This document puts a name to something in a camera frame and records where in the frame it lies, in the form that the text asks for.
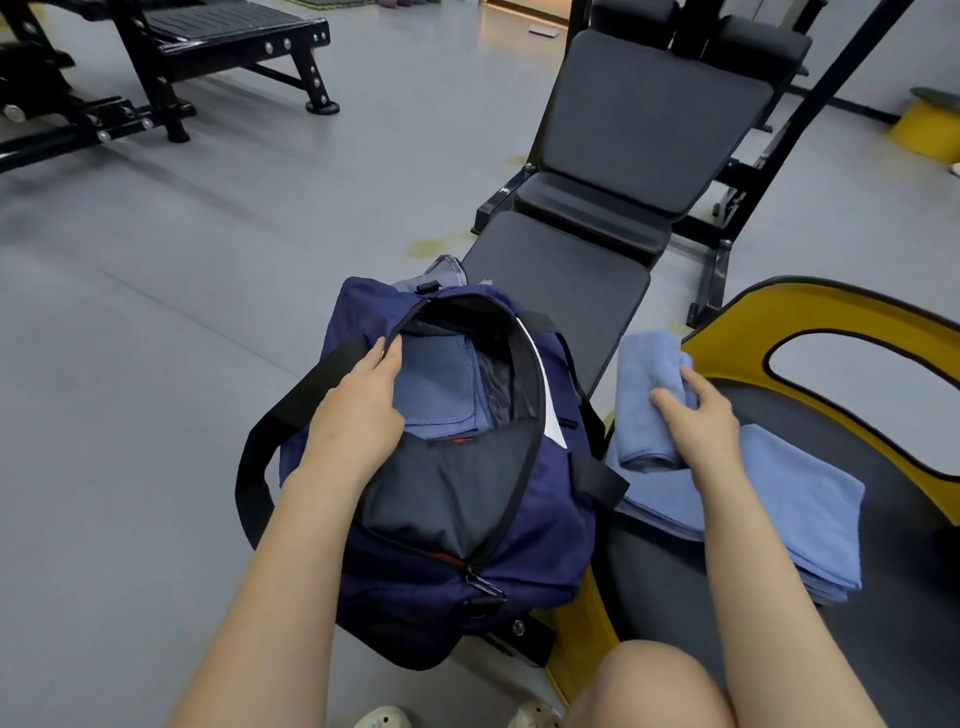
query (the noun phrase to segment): right hand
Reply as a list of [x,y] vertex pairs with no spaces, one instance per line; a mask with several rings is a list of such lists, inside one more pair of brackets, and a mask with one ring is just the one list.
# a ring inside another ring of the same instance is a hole
[[403,434],[403,416],[394,409],[402,344],[398,336],[384,355],[381,336],[353,371],[326,393],[310,423],[302,469],[315,464],[319,470],[333,468],[360,490],[367,485]]
[[670,437],[693,471],[694,483],[719,475],[743,474],[740,457],[740,422],[733,415],[730,400],[692,369],[680,368],[681,375],[700,398],[700,408],[690,409],[665,389],[650,393]]

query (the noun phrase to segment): stack of folded towels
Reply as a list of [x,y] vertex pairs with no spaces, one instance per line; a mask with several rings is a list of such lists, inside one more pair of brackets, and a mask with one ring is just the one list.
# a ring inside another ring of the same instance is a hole
[[[616,427],[607,465],[630,483],[618,511],[689,541],[703,541],[704,512],[690,470],[650,402],[662,387],[687,406],[696,395],[680,375],[692,366],[665,331],[625,336],[617,358]],[[864,486],[759,425],[740,428],[743,464],[814,601],[847,601],[859,590],[857,525]]]

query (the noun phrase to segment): black padded seat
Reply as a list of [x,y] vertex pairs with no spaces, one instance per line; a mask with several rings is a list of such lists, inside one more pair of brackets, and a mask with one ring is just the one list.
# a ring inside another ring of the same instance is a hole
[[650,285],[642,263],[511,211],[493,217],[464,268],[553,319],[588,394]]
[[541,167],[679,219],[772,95],[763,81],[583,31],[554,86]]
[[701,60],[780,87],[800,72],[812,42],[803,33],[726,15],[717,23]]
[[590,28],[608,36],[666,48],[680,16],[677,0],[595,0]]
[[174,42],[223,38],[230,41],[284,28],[299,28],[306,21],[297,15],[248,3],[230,0],[214,5],[172,8],[145,13],[154,36]]
[[549,172],[539,172],[517,188],[514,209],[595,238],[646,265],[653,265],[670,242],[670,221],[662,215]]
[[[886,458],[829,417],[776,392],[716,383],[741,423],[762,425],[866,484],[864,589],[821,615],[891,728],[956,726],[960,583],[931,546],[946,517]],[[703,546],[616,514],[600,551],[595,570],[620,639],[674,644],[723,684]]]

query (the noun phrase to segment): black metal frame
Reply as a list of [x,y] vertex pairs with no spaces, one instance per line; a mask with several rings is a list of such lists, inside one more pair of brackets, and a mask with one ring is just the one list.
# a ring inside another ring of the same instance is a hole
[[[783,166],[787,156],[796,146],[810,122],[827,105],[853,71],[867,58],[912,3],[913,0],[880,0],[880,3],[854,34],[837,59],[830,65],[820,81],[809,90],[803,101],[774,136],[756,163],[750,165],[731,158],[716,177],[716,180],[727,185],[729,190],[723,200],[714,206],[713,224],[690,215],[686,215],[674,224],[673,232],[675,234],[700,243],[709,250],[696,301],[690,304],[687,311],[686,322],[689,326],[693,328],[702,326],[716,316],[723,305],[733,243],[743,231],[760,200],[763,199],[763,195]],[[573,0],[564,53],[569,51],[573,38],[588,26],[590,5],[591,0]],[[696,37],[706,39],[708,29],[716,19],[718,6],[717,0],[687,0],[684,5],[685,18],[682,18],[682,23],[687,27],[691,24],[695,28],[699,27],[701,32]],[[813,10],[810,13],[809,17],[803,18],[804,24],[807,21],[812,24],[816,13]],[[483,205],[477,208],[473,232],[482,232],[496,209],[508,205],[508,199],[516,188],[540,168],[540,145],[550,115],[551,105],[552,103],[548,101],[526,165]]]
[[[153,33],[149,16],[135,0],[107,0],[117,32],[130,55],[133,70],[175,143],[189,141],[177,109],[187,102],[174,92],[173,84],[231,68],[253,73],[304,91],[310,113],[328,116],[340,105],[331,101],[313,57],[313,49],[329,45],[325,18],[309,18],[271,33],[256,29],[213,39],[166,41]],[[282,56],[293,58],[299,78],[261,65]]]
[[[52,0],[68,10],[78,12],[82,6]],[[10,100],[0,99],[9,109],[8,116],[17,121],[48,113],[62,115],[67,125],[33,133],[0,143],[0,173],[37,161],[58,157],[132,133],[166,127],[167,138],[175,143],[189,141],[182,119],[196,114],[193,106],[178,98],[173,84],[217,71],[242,67],[273,81],[298,88],[306,93],[306,110],[313,114],[337,113],[340,106],[331,101],[313,56],[313,49],[329,45],[330,31],[325,18],[296,18],[274,29],[255,28],[216,37],[182,41],[165,38],[151,28],[150,14],[144,13],[136,0],[105,0],[106,11],[86,14],[92,20],[109,17],[130,56],[149,104],[135,107],[126,99],[110,97],[85,102],[70,94],[70,86],[60,69],[73,65],[70,57],[57,51],[43,33],[27,0],[4,0],[0,11],[17,40],[30,44],[38,56],[31,68],[15,68],[17,78],[30,78],[18,83],[17,91],[29,96],[31,112],[25,112]],[[189,5],[192,0],[170,0],[170,8]],[[290,56],[298,77],[262,65],[263,61]],[[5,87],[0,79],[0,90]]]
[[[70,93],[70,85],[60,73],[73,60],[56,50],[34,15],[27,0],[6,0],[0,13],[20,43],[30,44],[38,56],[45,57],[37,67],[18,67],[11,77],[30,79],[30,104],[27,111],[16,105],[18,99],[0,99],[3,111],[12,121],[25,121],[48,113],[59,114],[66,125],[0,142],[0,174],[19,167],[105,144],[131,134],[145,132],[165,123],[165,116],[153,106],[135,107],[127,99],[111,96],[84,101]],[[177,123],[195,113],[183,104],[169,113]]]

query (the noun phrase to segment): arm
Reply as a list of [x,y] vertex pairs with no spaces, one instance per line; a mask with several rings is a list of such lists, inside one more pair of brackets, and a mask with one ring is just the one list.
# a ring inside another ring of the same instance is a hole
[[383,339],[330,390],[300,466],[168,728],[323,728],[344,544],[373,473],[393,452],[400,339]]
[[738,724],[883,726],[744,473],[730,402],[695,372],[684,369],[684,379],[699,409],[665,390],[651,399],[703,499],[707,575]]

